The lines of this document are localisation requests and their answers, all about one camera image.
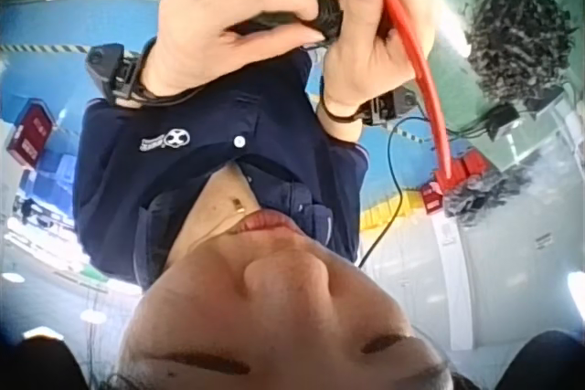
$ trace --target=nose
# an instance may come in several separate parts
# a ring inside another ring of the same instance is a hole
[[[287,248],[249,264],[244,282],[254,312],[267,325],[303,338],[334,318],[326,264],[305,249]]]

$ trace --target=navy blue shirt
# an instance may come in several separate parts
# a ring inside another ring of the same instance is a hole
[[[150,287],[208,178],[227,163],[247,176],[262,207],[355,261],[367,155],[323,130],[304,92],[310,68],[297,50],[175,106],[135,111],[91,102],[73,191],[91,263]]]

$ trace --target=hand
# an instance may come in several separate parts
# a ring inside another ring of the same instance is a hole
[[[323,39],[298,23],[245,37],[226,30],[262,12],[291,12],[313,20],[318,5],[317,0],[161,0],[157,40],[142,83],[154,95],[175,95]]]
[[[433,0],[400,0],[409,14],[425,56],[434,41]],[[383,0],[344,0],[341,35],[324,59],[324,98],[338,116],[354,114],[376,96],[414,78],[400,37],[377,36]]]

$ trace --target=neck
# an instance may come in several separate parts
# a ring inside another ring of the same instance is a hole
[[[241,170],[229,163],[209,177],[201,195],[191,207],[165,268],[186,256],[199,244],[221,235],[261,207]]]

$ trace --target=embroidered logo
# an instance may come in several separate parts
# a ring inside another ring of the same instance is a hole
[[[174,128],[167,134],[161,134],[153,139],[142,139],[140,151],[146,152],[156,148],[166,148],[167,146],[176,149],[189,144],[190,141],[191,136],[187,130]]]

